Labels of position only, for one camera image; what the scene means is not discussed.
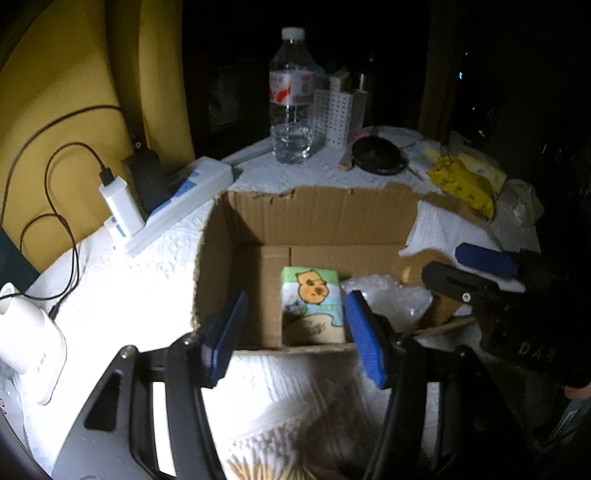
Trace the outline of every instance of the perforated white holder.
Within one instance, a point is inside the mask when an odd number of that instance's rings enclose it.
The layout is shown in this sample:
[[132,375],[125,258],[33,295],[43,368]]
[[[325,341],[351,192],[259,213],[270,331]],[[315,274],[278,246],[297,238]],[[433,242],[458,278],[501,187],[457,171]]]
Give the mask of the perforated white holder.
[[345,147],[363,127],[368,94],[316,89],[311,107],[310,128],[330,147]]

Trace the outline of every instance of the black cable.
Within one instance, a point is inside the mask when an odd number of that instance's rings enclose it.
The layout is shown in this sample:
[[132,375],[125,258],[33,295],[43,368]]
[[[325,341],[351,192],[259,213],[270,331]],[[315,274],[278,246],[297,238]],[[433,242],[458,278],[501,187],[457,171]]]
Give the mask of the black cable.
[[[45,124],[39,130],[37,130],[35,133],[33,133],[26,140],[25,143],[23,143],[22,147],[18,150],[17,154],[14,155],[14,158],[12,159],[12,161],[10,163],[10,168],[8,169],[8,175],[6,177],[6,183],[4,185],[4,198],[2,199],[2,211],[0,212],[0,227],[4,226],[4,215],[6,213],[6,206],[8,203],[8,191],[10,189],[10,182],[12,180],[12,175],[14,174],[14,170],[18,164],[18,161],[21,159],[21,156],[22,156],[23,152],[26,150],[26,148],[43,132],[45,132],[45,131],[49,130],[51,127],[63,122],[64,120],[68,120],[69,118],[72,118],[73,116],[80,115],[80,114],[86,113],[86,112],[90,112],[92,110],[101,110],[101,109],[117,110],[118,112],[122,113],[121,107],[116,106],[116,105],[91,105],[91,106],[87,106],[84,108],[80,108],[78,110],[74,110],[74,111],[69,112],[65,115],[62,115],[62,116],[56,118],[55,120],[52,120],[48,124]],[[129,132],[129,136],[130,136],[131,141],[134,145],[134,148],[136,148],[136,149],[140,148],[141,142],[139,142],[137,137],[131,132],[129,126],[127,126],[127,130]]]
[[42,213],[41,215],[36,216],[34,219],[32,219],[30,222],[28,222],[25,225],[25,228],[21,232],[21,238],[20,238],[20,242],[19,242],[19,250],[22,253],[22,243],[23,243],[25,234],[30,229],[30,227],[32,227],[36,222],[38,222],[39,220],[42,220],[44,218],[57,218],[60,221],[60,223],[62,224],[62,226],[64,227],[64,229],[66,230],[66,232],[72,242],[72,264],[70,267],[70,278],[68,280],[68,283],[66,284],[65,288],[61,292],[59,292],[55,295],[52,295],[50,297],[36,297],[36,296],[29,295],[29,294],[26,294],[23,292],[12,293],[10,295],[5,295],[5,296],[0,297],[0,300],[5,300],[7,298],[16,297],[16,296],[23,296],[27,299],[37,300],[37,301],[49,301],[49,300],[59,299],[58,302],[51,308],[51,310],[48,314],[48,316],[51,320],[55,320],[55,318],[60,310],[61,304],[68,298],[68,296],[76,289],[76,287],[80,283],[80,254],[78,253],[78,249],[76,248],[76,239],[74,238],[74,234],[72,232],[70,225],[68,224],[68,221],[66,220],[66,218],[64,218],[62,215],[60,215],[57,212],[55,205],[51,201],[51,196],[49,194],[49,185],[48,185],[49,184],[49,171],[51,169],[51,164],[52,164],[53,160],[57,157],[57,155],[62,150],[66,149],[68,147],[83,147],[83,148],[87,149],[94,156],[96,161],[98,162],[101,173],[108,170],[108,168],[105,167],[105,164],[102,162],[102,160],[97,155],[97,153],[93,150],[93,148],[90,147],[89,145],[85,144],[84,142],[69,142],[67,144],[62,145],[57,150],[55,150],[55,152],[53,152],[51,154],[51,157],[49,158],[49,160],[47,162],[47,165],[45,167],[45,174],[43,177],[43,188],[45,191],[45,197],[47,199],[47,203],[49,204],[49,207],[51,208],[52,213]]

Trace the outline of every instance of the plastic water bottle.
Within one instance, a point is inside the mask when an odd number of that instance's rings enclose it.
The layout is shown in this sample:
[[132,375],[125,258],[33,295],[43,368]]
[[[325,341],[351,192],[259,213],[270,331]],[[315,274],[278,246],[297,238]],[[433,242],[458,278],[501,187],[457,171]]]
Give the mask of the plastic water bottle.
[[307,113],[314,100],[315,63],[304,46],[303,28],[283,28],[281,36],[283,45],[269,66],[271,142],[275,158],[293,165],[310,156]]

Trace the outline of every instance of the black power adapter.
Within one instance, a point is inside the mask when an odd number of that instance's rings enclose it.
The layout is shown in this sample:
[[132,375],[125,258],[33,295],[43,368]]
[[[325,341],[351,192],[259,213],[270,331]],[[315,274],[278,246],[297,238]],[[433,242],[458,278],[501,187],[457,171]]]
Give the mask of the black power adapter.
[[146,217],[173,196],[158,154],[149,148],[134,151],[123,161],[127,177]]

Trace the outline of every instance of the cardboard box flap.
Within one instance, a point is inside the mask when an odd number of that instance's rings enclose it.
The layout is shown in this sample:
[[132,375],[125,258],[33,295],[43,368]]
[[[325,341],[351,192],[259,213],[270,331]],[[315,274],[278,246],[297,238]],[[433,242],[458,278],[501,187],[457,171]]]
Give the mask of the cardboard box flap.
[[248,317],[238,348],[276,349],[282,345],[281,270],[290,264],[289,247],[236,247],[230,291],[248,298]]
[[464,220],[467,220],[474,225],[478,225],[483,227],[487,218],[480,215],[477,211],[475,211],[472,207],[470,207],[466,202],[456,198],[448,193],[444,195],[439,195],[437,193],[427,193],[423,200],[426,202],[435,205],[436,207],[446,209],[456,215],[459,215]]
[[241,245],[399,245],[420,196],[384,189],[299,187],[283,194],[226,192],[230,231]]
[[339,280],[367,275],[392,275],[398,251],[405,245],[291,247],[291,264],[336,270]]
[[219,201],[209,214],[206,231],[207,235],[204,232],[201,237],[195,268],[193,329],[209,315],[219,313],[228,298],[232,240]]
[[[453,261],[438,250],[427,249],[408,257],[398,257],[394,261],[392,271],[394,277],[398,278],[404,285],[422,286],[423,267],[433,261],[453,265]],[[461,302],[452,300],[441,295],[433,295],[433,303],[419,322],[419,328],[440,326],[446,323],[449,318],[461,306]]]

